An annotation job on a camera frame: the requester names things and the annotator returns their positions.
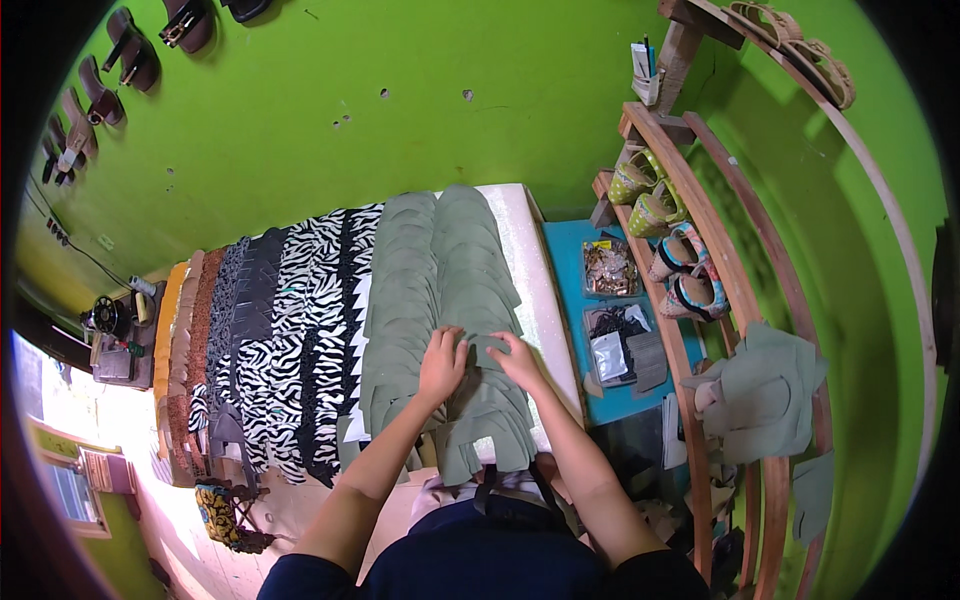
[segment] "pencil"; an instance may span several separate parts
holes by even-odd
[[[643,32],[643,47],[644,47],[644,48],[646,49],[646,51],[647,51],[647,77],[653,79],[653,76],[654,76],[654,64],[653,64],[653,61],[650,60],[650,56],[651,56],[651,53],[650,53],[650,38],[647,37],[646,32]]]

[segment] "navy blue shirt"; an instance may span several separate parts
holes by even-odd
[[[488,506],[486,516],[471,502],[429,513],[380,553],[359,587],[330,561],[283,556],[257,599],[709,598],[683,554],[640,554],[609,573],[546,509],[499,495]]]

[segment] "power strip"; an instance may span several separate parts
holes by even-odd
[[[63,225],[57,222],[57,219],[53,217],[47,219],[47,230],[60,240],[60,244],[65,248],[70,245],[70,237],[63,230]]]

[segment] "hand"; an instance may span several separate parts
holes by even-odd
[[[417,395],[436,409],[443,404],[464,378],[467,366],[467,340],[454,351],[453,342],[464,332],[462,327],[443,325],[433,332],[420,365],[420,390]]]
[[[532,394],[534,390],[546,384],[546,378],[540,372],[540,365],[534,358],[534,352],[526,342],[510,331],[496,331],[490,335],[506,342],[510,347],[510,354],[505,354],[493,346],[487,347],[487,354],[518,386]]]

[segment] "blue shelf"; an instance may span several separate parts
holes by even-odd
[[[612,226],[602,230],[626,239],[620,226]],[[598,300],[584,298],[581,289],[582,258],[580,245],[584,240],[591,237],[599,239],[598,236],[602,230],[594,229],[590,221],[587,220],[543,224],[543,237],[546,240],[547,252],[557,276],[557,287],[560,290],[563,311],[566,313],[566,322],[570,326],[570,338],[576,355],[577,371],[581,377],[592,367],[588,353],[587,334],[583,328],[584,308],[596,304]],[[654,315],[648,316],[652,322]],[[693,322],[682,319],[678,323],[684,337],[686,355],[692,367],[697,361],[704,358],[703,346]],[[605,388],[602,398],[585,394],[587,418],[591,425],[603,425],[620,420],[648,408],[659,406],[663,402],[663,398],[673,391],[673,378],[668,374],[665,383],[651,390],[647,396],[637,400],[631,399],[629,385]]]

